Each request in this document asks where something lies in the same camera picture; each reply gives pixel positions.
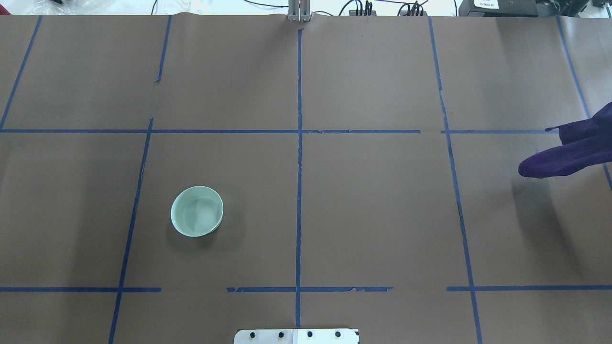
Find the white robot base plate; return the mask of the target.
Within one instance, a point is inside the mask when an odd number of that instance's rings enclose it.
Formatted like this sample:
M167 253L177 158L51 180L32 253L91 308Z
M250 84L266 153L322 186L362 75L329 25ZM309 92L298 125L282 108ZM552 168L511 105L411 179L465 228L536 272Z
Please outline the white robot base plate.
M359 344L358 329L243 329L237 331L234 344Z

